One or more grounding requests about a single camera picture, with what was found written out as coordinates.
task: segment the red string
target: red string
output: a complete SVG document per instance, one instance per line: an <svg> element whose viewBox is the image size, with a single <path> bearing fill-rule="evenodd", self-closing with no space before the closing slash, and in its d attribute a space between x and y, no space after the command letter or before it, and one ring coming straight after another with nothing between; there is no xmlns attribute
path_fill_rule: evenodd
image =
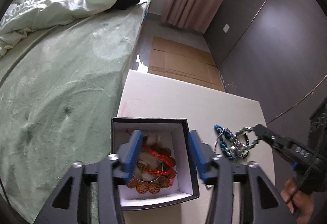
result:
<svg viewBox="0 0 327 224"><path fill-rule="evenodd" d="M161 159L164 163L166 163L170 167L170 170L162 171L162 172L153 171L151 169L145 168L145 170L148 173L153 174L153 175L168 175L168 174L170 174L170 173L172 173L174 171L174 169L173 169L174 164L173 164L173 162L171 161L171 159L169 157L167 157L165 155L158 154L157 152L153 151L150 147L143 146L143 148L151 156L153 156L154 158ZM174 178L171 179L171 181L169 183L169 186L172 186L173 184L174 184Z"/></svg>
<svg viewBox="0 0 327 224"><path fill-rule="evenodd" d="M171 159L165 155L158 154L157 152L153 151L150 147L143 147L146 152L148 152L154 158L161 159L164 163L166 163L170 168L173 167L173 162Z"/></svg>

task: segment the gray wall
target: gray wall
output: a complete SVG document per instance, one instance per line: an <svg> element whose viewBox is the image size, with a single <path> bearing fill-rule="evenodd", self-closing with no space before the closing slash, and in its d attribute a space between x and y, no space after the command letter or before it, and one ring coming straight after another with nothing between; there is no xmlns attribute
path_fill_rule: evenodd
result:
<svg viewBox="0 0 327 224"><path fill-rule="evenodd" d="M230 26L227 33L222 28ZM204 37L227 92L260 102L266 122L304 97L327 73L327 18L315 0L224 0ZM309 116L325 81L269 129L307 143ZM276 187L293 176L274 154ZM315 194L315 211L327 197Z"/></svg>

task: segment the human hand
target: human hand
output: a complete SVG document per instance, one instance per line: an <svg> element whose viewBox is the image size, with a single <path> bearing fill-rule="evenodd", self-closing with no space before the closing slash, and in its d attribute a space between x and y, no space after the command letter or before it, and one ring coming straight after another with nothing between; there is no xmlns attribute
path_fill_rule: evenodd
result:
<svg viewBox="0 0 327 224"><path fill-rule="evenodd" d="M296 185L294 180L291 178L285 183L284 190L281 191L281 196L284 201L287 202L295 191ZM296 220L297 224L307 224L313 212L314 205L312 195L307 195L301 191L297 191L293 196L293 199L287 203L292 214L294 214L293 204L301 211L300 216Z"/></svg>

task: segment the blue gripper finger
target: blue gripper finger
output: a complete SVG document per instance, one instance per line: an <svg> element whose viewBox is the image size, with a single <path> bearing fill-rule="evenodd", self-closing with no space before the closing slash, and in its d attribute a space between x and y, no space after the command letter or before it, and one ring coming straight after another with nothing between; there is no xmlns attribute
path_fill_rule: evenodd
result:
<svg viewBox="0 0 327 224"><path fill-rule="evenodd" d="M128 143L119 147L120 168L125 172L124 180L128 181L133 177L136 163L142 147L142 132L135 130Z"/></svg>
<svg viewBox="0 0 327 224"><path fill-rule="evenodd" d="M200 179L207 181L206 172L210 170L210 162L214 152L209 145L201 142L196 130L189 133L187 143L191 157L197 167Z"/></svg>

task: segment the black box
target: black box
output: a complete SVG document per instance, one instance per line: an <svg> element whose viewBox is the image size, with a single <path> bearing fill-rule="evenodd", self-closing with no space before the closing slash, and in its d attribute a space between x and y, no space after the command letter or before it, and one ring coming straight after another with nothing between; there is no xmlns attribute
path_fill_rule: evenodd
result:
<svg viewBox="0 0 327 224"><path fill-rule="evenodd" d="M119 196L124 211L153 209L175 205L199 197L197 171L187 146L189 129L186 119L112 118L111 153L127 143L130 134L140 130L143 136L156 133L163 147L169 147L176 159L177 175L173 186L161 189L157 194L139 194L135 189L120 185Z"/></svg>

